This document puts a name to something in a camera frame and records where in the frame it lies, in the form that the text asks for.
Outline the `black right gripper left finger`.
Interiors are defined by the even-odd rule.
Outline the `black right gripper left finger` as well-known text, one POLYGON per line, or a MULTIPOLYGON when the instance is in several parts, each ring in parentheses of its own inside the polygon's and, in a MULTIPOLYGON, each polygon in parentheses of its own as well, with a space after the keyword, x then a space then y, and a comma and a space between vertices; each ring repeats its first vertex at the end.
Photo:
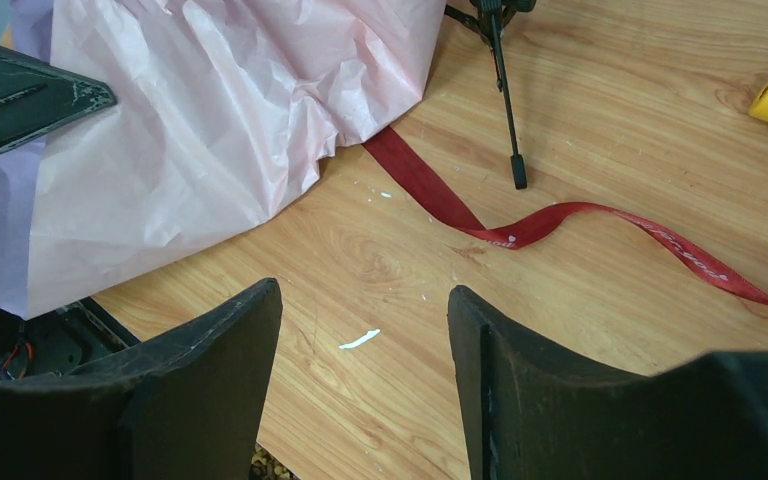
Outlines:
POLYGON ((281 327, 277 280, 63 374, 0 383, 0 479, 244 479, 281 327))

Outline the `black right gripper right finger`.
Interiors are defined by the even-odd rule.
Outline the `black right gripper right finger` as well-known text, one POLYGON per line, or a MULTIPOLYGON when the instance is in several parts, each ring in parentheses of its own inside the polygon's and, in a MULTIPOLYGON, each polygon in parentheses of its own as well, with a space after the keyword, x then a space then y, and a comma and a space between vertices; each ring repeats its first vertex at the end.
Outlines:
POLYGON ((711 352, 647 377, 465 286, 447 318, 473 478, 768 479, 768 352, 711 352))

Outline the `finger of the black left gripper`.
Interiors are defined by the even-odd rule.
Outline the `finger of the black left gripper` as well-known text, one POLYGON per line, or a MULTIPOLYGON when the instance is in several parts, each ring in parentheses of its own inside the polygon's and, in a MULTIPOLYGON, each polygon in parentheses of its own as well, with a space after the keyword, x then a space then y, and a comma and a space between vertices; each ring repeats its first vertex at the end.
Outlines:
POLYGON ((106 83, 0 45, 0 154, 116 104, 106 83))

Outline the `dark red printed ribbon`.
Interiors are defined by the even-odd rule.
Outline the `dark red printed ribbon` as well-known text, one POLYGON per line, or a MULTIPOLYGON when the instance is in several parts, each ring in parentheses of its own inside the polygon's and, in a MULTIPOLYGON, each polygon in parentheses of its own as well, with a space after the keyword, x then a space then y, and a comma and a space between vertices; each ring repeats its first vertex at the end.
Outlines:
POLYGON ((486 243, 518 250, 548 237, 574 214, 612 214, 643 230, 702 281, 736 297, 768 306, 768 294, 737 271, 683 236, 643 217, 601 204, 573 201, 546 206, 506 226, 487 228, 392 128, 383 129, 363 146, 431 217, 486 243))

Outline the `black microphone tripod stand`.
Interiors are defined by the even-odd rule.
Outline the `black microphone tripod stand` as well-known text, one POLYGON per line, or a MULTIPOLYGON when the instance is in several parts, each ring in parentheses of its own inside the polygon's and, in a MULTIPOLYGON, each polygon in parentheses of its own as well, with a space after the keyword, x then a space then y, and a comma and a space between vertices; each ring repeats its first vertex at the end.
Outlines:
POLYGON ((531 12, 535 0, 472 0, 470 4, 475 8, 476 15, 470 15, 455 7, 447 5, 444 13, 463 26, 476 33, 482 41, 488 45, 494 59, 496 69, 496 86, 503 94, 507 123, 509 128, 512 155, 510 164, 514 186, 517 190, 528 187, 526 164, 519 151, 516 136, 514 113, 512 108, 509 83, 507 79, 504 54, 502 49, 502 34, 504 28, 517 13, 531 12))

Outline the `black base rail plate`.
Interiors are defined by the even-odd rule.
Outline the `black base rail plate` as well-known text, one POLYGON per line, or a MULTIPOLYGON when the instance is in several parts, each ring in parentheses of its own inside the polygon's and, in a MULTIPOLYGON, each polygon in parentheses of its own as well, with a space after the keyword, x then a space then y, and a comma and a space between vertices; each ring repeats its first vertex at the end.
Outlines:
POLYGON ((0 309, 0 381, 61 375, 138 343, 91 298, 30 320, 0 309))

